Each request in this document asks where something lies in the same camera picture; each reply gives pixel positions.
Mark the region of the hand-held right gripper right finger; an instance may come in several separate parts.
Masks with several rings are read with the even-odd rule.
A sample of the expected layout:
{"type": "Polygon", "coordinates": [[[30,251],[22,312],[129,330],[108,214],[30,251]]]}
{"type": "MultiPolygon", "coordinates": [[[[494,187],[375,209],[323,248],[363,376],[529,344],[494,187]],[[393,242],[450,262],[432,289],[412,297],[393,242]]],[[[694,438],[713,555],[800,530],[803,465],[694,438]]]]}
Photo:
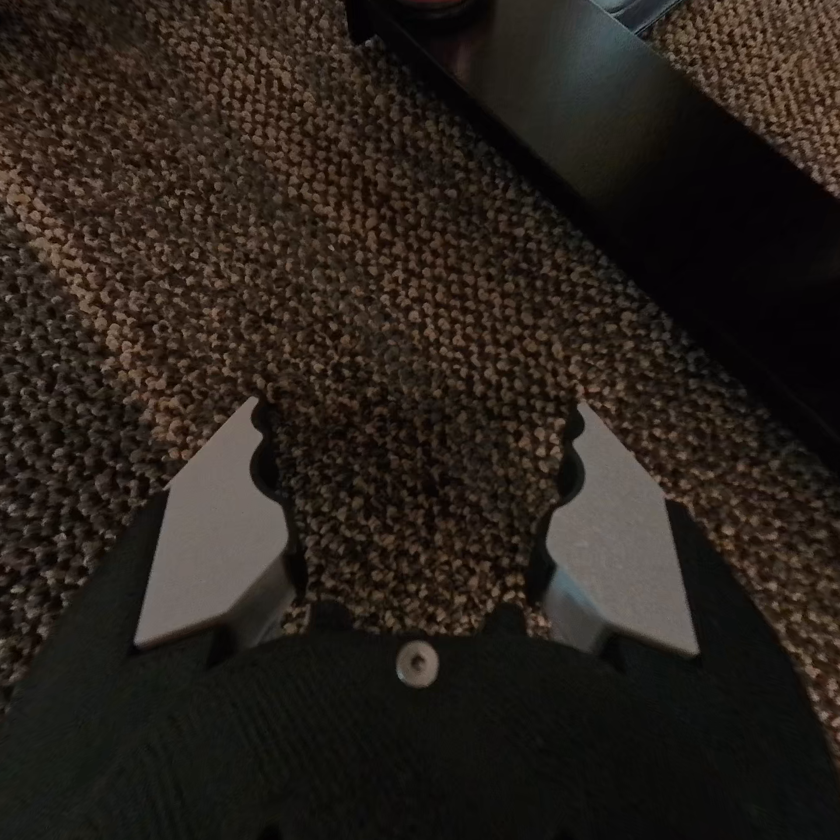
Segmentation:
{"type": "Polygon", "coordinates": [[[570,415],[560,503],[538,526],[527,598],[549,638],[598,655],[614,637],[699,654],[666,497],[596,412],[570,415]]]}

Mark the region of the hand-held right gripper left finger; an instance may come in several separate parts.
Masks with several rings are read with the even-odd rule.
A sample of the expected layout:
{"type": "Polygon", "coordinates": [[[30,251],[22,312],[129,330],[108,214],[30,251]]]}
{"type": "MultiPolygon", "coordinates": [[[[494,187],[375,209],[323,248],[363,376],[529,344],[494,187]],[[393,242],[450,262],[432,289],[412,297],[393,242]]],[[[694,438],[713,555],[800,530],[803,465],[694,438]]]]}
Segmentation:
{"type": "Polygon", "coordinates": [[[267,640],[305,592],[291,504],[277,488],[268,413],[266,400],[252,395],[167,485],[136,648],[209,629],[250,648],[267,640]]]}

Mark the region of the black table leg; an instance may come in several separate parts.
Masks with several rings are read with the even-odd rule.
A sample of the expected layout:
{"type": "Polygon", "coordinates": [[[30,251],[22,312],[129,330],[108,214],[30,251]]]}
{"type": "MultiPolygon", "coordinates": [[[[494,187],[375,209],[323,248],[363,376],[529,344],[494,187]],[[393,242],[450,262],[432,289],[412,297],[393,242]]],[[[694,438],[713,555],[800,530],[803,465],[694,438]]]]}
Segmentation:
{"type": "Polygon", "coordinates": [[[839,206],[592,2],[345,2],[838,469],[839,206]]]}

